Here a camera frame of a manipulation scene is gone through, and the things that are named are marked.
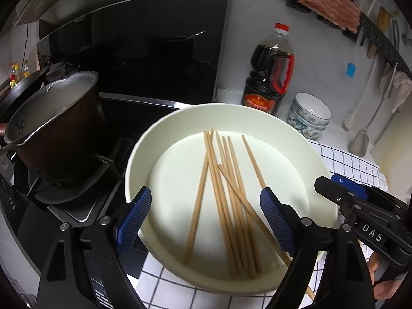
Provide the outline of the right hand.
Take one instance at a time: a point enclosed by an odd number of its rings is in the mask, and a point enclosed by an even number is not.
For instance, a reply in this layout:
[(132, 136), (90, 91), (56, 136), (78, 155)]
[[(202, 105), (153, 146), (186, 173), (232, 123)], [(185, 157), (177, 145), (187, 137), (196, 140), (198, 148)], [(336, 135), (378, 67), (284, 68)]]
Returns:
[[(372, 253), (369, 261), (367, 262), (372, 283), (375, 282), (375, 272), (379, 267), (379, 263), (379, 255), (376, 253)], [(379, 282), (376, 286), (374, 286), (374, 298), (379, 301), (391, 299), (402, 282), (403, 280), (401, 279)]]

